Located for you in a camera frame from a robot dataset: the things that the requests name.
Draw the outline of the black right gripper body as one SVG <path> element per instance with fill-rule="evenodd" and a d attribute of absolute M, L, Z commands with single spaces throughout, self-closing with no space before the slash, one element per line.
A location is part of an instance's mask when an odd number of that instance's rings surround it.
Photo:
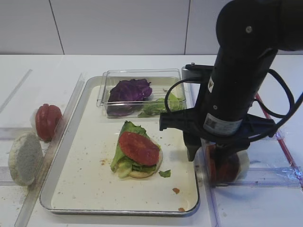
<path fill-rule="evenodd" d="M 199 113 L 195 108 L 160 114 L 160 131 L 168 128 L 183 131 L 188 161 L 195 159 L 196 152 L 202 146 L 201 139 L 221 145 L 218 156 L 224 158 L 248 149 L 252 142 L 259 140 L 257 136 L 273 137 L 279 128 L 272 119 L 246 114 L 240 127 L 229 135 L 228 129 L 222 127 L 214 117 L 206 117 L 206 129 L 199 125 L 198 120 Z"/>

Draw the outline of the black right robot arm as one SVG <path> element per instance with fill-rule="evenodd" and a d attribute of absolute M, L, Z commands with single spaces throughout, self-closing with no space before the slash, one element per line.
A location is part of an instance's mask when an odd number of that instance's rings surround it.
<path fill-rule="evenodd" d="M 303 3 L 300 0 L 233 0 L 216 22 L 219 51 L 210 75 L 190 77 L 200 89 L 193 108 L 160 115 L 160 130 L 179 129 L 215 143 L 215 160 L 245 150 L 250 143 L 272 137 L 303 102 L 294 99 L 270 67 L 280 50 L 303 48 Z M 248 114 L 264 78 L 271 74 L 286 92 L 287 114 L 279 122 Z"/>

